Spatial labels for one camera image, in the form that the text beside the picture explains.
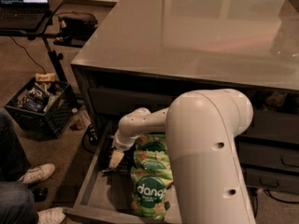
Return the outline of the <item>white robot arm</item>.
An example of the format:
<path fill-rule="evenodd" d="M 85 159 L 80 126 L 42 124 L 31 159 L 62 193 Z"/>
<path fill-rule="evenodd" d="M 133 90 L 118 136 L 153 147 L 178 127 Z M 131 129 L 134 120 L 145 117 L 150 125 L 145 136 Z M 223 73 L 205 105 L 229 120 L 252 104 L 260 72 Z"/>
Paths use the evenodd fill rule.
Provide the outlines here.
<path fill-rule="evenodd" d="M 113 146 L 126 151 L 140 134 L 164 132 L 181 223 L 256 224 L 235 148 L 252 118 L 240 91 L 188 91 L 168 108 L 122 117 Z"/>

